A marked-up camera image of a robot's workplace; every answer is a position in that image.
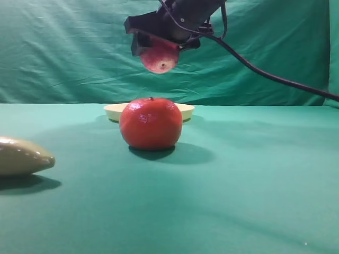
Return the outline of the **dark blue left gripper finger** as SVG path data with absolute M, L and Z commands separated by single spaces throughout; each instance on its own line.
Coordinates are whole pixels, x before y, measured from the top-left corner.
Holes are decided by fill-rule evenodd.
M 134 57 L 138 57 L 143 54 L 146 50 L 153 47 L 153 43 L 149 35 L 143 33 L 134 33 L 132 44 L 131 44 L 131 53 Z

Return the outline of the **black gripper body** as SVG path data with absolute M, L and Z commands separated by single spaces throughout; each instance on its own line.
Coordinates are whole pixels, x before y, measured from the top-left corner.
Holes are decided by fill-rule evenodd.
M 160 1 L 158 10 L 129 16 L 124 22 L 127 34 L 143 33 L 179 50 L 200 47 L 200 38 L 213 35 L 210 17 L 221 10 L 225 22 L 225 1 Z

